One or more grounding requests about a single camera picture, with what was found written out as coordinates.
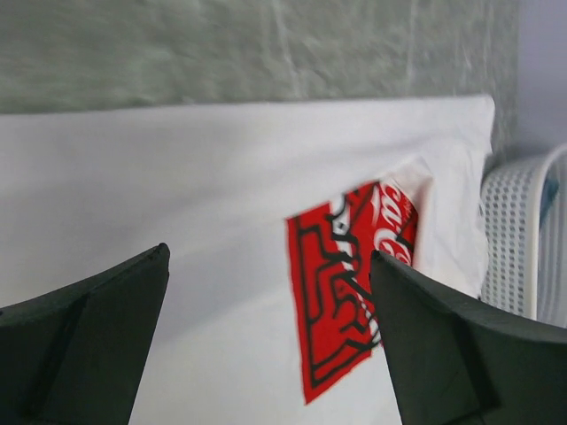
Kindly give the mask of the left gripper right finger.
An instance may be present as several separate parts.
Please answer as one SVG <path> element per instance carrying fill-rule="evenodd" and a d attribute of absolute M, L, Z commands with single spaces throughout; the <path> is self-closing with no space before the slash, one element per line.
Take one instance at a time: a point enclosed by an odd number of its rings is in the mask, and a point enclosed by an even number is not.
<path fill-rule="evenodd" d="M 566 331 L 373 251 L 369 280 L 405 424 L 564 424 Z"/>

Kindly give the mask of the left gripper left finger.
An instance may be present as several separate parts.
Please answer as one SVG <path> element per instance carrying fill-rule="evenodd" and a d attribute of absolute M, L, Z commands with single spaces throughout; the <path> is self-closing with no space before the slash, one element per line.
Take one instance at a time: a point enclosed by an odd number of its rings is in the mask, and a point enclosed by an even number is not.
<path fill-rule="evenodd" d="M 3 424 L 126 424 L 169 279 L 161 243 L 1 310 Z"/>

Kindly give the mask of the white t-shirt red print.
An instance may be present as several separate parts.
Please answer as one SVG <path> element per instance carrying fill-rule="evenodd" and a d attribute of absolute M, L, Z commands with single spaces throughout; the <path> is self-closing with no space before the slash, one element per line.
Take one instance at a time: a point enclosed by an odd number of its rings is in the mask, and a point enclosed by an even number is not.
<path fill-rule="evenodd" d="M 373 250 L 470 296 L 490 96 L 1 119 L 1 301 L 171 252 L 134 424 L 397 424 Z"/>

